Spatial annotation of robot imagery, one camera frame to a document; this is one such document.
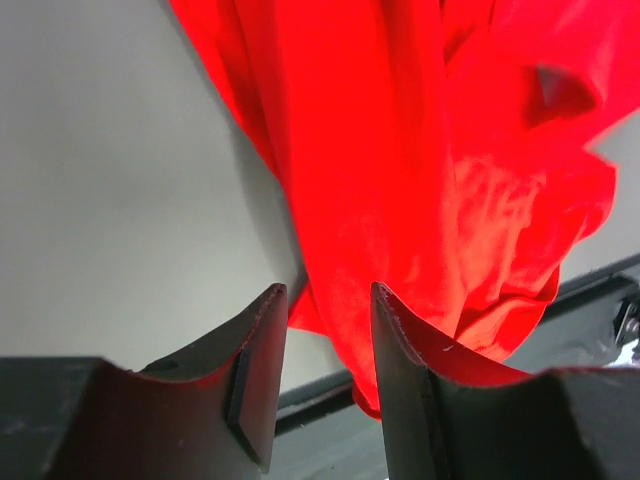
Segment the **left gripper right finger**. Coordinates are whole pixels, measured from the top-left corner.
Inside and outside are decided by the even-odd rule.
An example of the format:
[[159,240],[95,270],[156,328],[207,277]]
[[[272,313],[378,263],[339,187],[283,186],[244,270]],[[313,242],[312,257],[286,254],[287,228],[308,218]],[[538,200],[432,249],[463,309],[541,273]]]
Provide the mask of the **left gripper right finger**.
[[497,363],[371,289],[387,469],[393,479],[635,479],[636,368]]

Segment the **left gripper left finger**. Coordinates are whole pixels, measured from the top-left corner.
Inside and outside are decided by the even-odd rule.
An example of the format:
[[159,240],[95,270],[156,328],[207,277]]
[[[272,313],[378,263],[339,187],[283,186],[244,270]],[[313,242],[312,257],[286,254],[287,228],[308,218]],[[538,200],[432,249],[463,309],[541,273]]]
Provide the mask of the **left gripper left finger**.
[[287,331],[274,284],[139,372],[99,357],[1,362],[5,479],[258,479],[271,463]]

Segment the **red t shirt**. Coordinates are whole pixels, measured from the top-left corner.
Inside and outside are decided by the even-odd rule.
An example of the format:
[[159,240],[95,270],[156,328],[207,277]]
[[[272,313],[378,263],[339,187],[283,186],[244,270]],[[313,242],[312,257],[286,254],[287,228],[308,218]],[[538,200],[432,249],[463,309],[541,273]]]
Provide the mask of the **red t shirt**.
[[175,1],[279,181],[330,339],[380,414],[373,283],[494,361],[556,297],[615,199],[589,146],[639,107],[635,1]]

